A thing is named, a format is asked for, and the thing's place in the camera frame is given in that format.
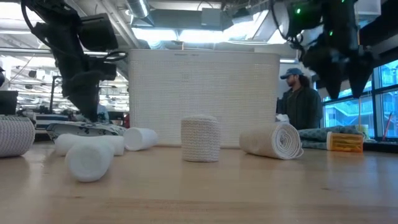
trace desk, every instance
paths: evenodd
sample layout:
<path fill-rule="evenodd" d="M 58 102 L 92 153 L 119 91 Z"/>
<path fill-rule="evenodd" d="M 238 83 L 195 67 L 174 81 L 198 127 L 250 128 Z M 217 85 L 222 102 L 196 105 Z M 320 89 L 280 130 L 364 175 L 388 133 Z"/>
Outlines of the desk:
<path fill-rule="evenodd" d="M 221 150 L 220 161 L 181 149 L 115 157 L 98 182 L 68 174 L 52 144 L 0 160 L 1 224 L 398 223 L 395 154 L 306 150 L 279 161 Z"/>

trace white rolled towel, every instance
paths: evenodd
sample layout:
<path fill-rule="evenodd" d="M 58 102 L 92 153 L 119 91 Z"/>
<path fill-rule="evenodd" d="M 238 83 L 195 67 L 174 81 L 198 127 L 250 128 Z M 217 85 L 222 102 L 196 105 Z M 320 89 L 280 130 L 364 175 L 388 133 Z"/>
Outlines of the white rolled towel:
<path fill-rule="evenodd" d="M 288 123 L 270 123 L 244 131 L 239 145 L 247 153 L 276 159 L 295 159 L 303 154 L 299 132 Z"/>
<path fill-rule="evenodd" d="M 123 156 L 124 154 L 124 138 L 122 136 L 77 136 L 74 134 L 61 134 L 55 140 L 55 153 L 59 156 L 66 156 L 68 151 L 78 143 L 96 142 L 105 140 L 110 142 L 114 147 L 115 156 Z"/>
<path fill-rule="evenodd" d="M 138 151 L 155 146 L 158 141 L 154 130 L 148 128 L 130 128 L 124 132 L 124 147 L 129 151 Z"/>
<path fill-rule="evenodd" d="M 68 151 L 65 163 L 76 180 L 93 182 L 105 175 L 112 163 L 113 154 L 114 147 L 104 139 L 80 142 Z"/>

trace long hair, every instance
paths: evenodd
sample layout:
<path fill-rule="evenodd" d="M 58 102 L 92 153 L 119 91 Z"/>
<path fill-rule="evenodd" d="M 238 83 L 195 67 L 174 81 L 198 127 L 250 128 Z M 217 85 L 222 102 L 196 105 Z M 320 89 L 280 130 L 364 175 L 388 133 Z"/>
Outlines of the long hair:
<path fill-rule="evenodd" d="M 300 81 L 300 84 L 302 87 L 304 87 L 304 88 L 310 87 L 310 80 L 305 75 L 299 75 L 298 80 Z"/>

